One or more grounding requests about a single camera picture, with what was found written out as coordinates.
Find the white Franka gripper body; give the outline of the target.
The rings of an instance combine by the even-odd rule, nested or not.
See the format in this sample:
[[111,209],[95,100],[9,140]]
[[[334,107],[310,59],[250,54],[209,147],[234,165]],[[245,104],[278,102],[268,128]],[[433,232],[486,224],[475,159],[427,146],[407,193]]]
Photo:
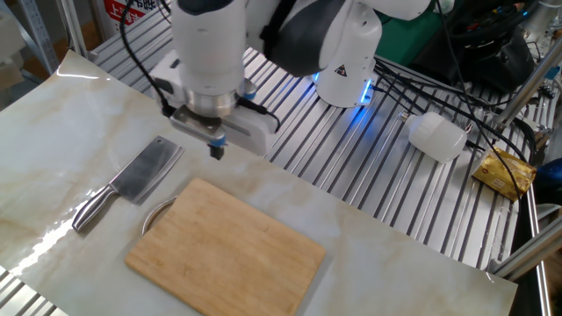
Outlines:
[[155,100],[171,107],[171,124],[209,146],[234,144],[254,154],[267,154],[279,128],[277,118],[261,105],[238,95],[226,116],[197,114],[191,107],[200,98],[181,85],[180,66],[177,52],[172,50],[150,72],[156,84]]

